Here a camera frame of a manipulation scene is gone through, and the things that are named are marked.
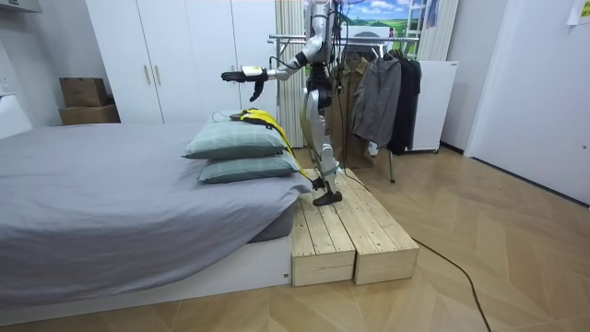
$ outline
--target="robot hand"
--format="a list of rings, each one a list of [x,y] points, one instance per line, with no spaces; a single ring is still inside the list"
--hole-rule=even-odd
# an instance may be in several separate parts
[[[250,98],[250,102],[252,102],[257,100],[262,94],[262,90],[265,88],[265,82],[268,80],[268,74],[266,69],[259,66],[243,66],[241,71],[221,74],[221,79],[226,82],[255,82],[254,95]]]

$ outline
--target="wardrobe door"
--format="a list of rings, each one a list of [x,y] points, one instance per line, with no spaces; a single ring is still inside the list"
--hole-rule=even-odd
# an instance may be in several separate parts
[[[199,107],[209,116],[239,111],[239,84],[221,80],[221,73],[237,70],[230,0],[186,0],[186,8],[201,87]]]
[[[200,122],[200,87],[184,0],[137,0],[165,124]]]
[[[268,35],[277,33],[275,2],[232,0],[231,7],[238,65],[268,67],[268,58],[277,55],[275,44],[268,43]],[[250,102],[254,94],[254,83],[242,83],[240,92],[243,108],[259,108],[277,117],[276,81],[267,81],[262,95],[254,102]]]
[[[124,124],[161,124],[158,94],[136,0],[87,0]]]

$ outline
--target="curtain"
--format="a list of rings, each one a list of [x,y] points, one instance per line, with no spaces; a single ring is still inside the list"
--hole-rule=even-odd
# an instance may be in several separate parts
[[[302,0],[276,0],[277,34],[304,34],[304,14]],[[287,61],[301,50],[302,45],[289,45],[280,56]],[[287,139],[293,148],[303,147],[303,132],[299,120],[299,112],[303,105],[303,87],[305,86],[305,70],[290,77],[287,81],[278,82],[278,123],[287,132]]]
[[[446,61],[459,0],[439,0],[436,26],[422,25],[418,60]]]

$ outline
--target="poster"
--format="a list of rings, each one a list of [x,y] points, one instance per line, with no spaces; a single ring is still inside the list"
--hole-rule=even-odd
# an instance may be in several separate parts
[[[590,0],[575,0],[568,25],[590,23]]]

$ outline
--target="clothes rack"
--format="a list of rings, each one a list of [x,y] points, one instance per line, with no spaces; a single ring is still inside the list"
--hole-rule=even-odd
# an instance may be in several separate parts
[[[385,47],[387,42],[405,42],[407,45],[413,42],[419,42],[419,38],[409,37],[345,37],[340,38],[339,41],[344,42],[342,46],[366,46],[377,47],[379,49],[379,56],[383,57],[385,54]],[[288,45],[303,45],[306,41],[305,35],[278,35],[271,34],[268,36],[268,43],[274,43],[277,48],[277,59],[285,52]],[[277,107],[280,108],[280,82],[277,81]],[[394,161],[393,154],[388,149],[383,149],[380,153],[387,154],[388,176],[390,182],[395,183],[394,177]]]

